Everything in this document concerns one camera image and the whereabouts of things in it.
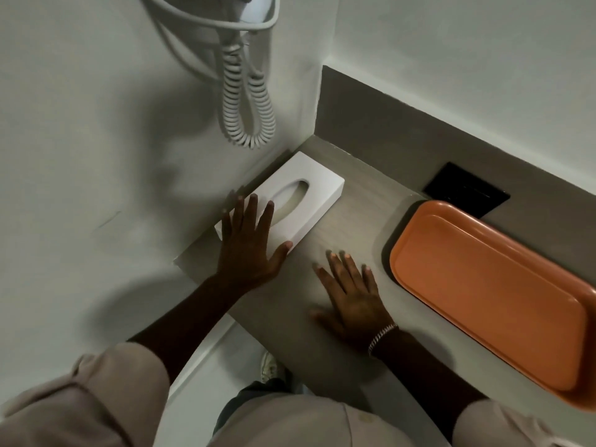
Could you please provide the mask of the person's left hand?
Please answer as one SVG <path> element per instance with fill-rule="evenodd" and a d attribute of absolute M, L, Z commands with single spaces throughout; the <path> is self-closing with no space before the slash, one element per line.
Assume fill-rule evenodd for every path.
<path fill-rule="evenodd" d="M 222 243 L 216 276 L 222 278 L 236 297 L 270 282 L 279 273 L 267 273 L 269 233 L 271 230 L 274 203 L 269 201 L 259 218 L 252 235 L 243 235 L 243 214 L 248 199 L 239 197 L 234 211 L 230 213 L 233 234 L 227 243 Z"/>

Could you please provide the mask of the person's right hand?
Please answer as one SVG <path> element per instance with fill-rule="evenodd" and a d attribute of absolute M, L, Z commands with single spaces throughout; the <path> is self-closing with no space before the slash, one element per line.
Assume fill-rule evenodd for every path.
<path fill-rule="evenodd" d="M 380 301 L 375 301 L 369 300 L 366 296 L 363 268 L 369 266 L 364 264 L 358 268 L 350 254 L 341 252 L 338 255 L 350 271 L 355 284 L 354 291 L 343 291 L 331 270 L 327 271 L 320 265 L 314 266 L 315 274 L 332 305 L 331 309 L 322 310 L 335 312 L 339 319 L 339 331 L 328 332 L 354 350 L 371 356 L 380 340 L 398 327 L 386 310 L 381 297 Z"/>

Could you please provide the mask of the white tissue box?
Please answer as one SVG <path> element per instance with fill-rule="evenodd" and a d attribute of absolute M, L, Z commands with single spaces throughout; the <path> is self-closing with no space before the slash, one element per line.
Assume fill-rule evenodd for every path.
<path fill-rule="evenodd" d="M 345 179 L 302 152 L 296 152 L 254 191 L 259 219 L 268 202 L 274 215 L 267 242 L 271 256 L 283 242 L 298 245 L 341 196 Z"/>

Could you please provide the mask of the person's right forearm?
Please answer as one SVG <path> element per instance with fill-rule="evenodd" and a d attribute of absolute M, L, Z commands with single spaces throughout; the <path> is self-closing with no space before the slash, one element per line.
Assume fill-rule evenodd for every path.
<path fill-rule="evenodd" d="M 372 356 L 391 370 L 455 447 L 458 419 L 471 404 L 487 396 L 438 360 L 412 334 L 398 328 L 380 340 Z"/>

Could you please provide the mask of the person's left forearm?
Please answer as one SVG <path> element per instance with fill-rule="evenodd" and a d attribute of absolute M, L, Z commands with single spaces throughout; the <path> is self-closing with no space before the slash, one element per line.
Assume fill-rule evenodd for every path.
<path fill-rule="evenodd" d="M 128 341 L 157 356 L 173 384 L 214 326 L 242 296 L 261 284 L 259 275 L 216 273 Z"/>

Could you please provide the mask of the white shoe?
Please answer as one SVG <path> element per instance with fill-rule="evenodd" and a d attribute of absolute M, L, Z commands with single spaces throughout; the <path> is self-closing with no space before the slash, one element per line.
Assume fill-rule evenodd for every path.
<path fill-rule="evenodd" d="M 278 380 L 285 384 L 288 383 L 287 368 L 272 353 L 265 351 L 260 368 L 261 383 L 268 383 L 271 380 Z"/>

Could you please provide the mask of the dark blue jeans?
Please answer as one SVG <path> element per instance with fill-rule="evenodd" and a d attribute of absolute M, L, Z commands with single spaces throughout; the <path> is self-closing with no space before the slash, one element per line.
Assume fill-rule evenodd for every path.
<path fill-rule="evenodd" d="M 267 378 L 264 383 L 255 381 L 249 384 L 247 387 L 239 391 L 238 394 L 223 407 L 214 426 L 212 436 L 215 436 L 215 434 L 223 428 L 233 413 L 246 402 L 269 395 L 277 396 L 278 394 L 294 394 L 291 385 L 282 378 Z"/>

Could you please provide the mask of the orange plastic tray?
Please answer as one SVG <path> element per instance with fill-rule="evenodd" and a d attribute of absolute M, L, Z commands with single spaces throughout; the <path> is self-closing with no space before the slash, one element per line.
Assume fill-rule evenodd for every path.
<path fill-rule="evenodd" d="M 596 288 L 447 202 L 391 249 L 406 291 L 567 404 L 596 412 Z"/>

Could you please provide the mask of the beige shirt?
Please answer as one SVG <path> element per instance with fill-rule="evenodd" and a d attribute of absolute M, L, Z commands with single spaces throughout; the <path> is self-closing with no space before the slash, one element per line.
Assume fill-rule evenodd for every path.
<path fill-rule="evenodd" d="M 4 405 L 0 447 L 153 447 L 166 369 L 135 343 L 85 354 L 70 373 Z M 415 447 L 380 417 L 332 399 L 281 393 L 242 404 L 207 447 Z M 494 400 L 459 416 L 452 447 L 582 447 Z"/>

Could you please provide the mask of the black wall socket plate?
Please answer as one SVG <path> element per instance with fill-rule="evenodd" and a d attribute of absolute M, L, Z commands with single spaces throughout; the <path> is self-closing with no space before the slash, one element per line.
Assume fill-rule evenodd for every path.
<path fill-rule="evenodd" d="M 447 162 L 425 185 L 422 192 L 432 200 L 447 202 L 480 219 L 510 199 L 510 194 Z"/>

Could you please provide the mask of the white wall hair dryer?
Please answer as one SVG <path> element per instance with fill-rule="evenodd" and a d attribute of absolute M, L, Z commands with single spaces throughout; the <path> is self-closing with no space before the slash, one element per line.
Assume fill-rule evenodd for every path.
<path fill-rule="evenodd" d="M 176 37 L 228 43 L 271 30 L 280 0 L 147 0 L 158 24 Z"/>

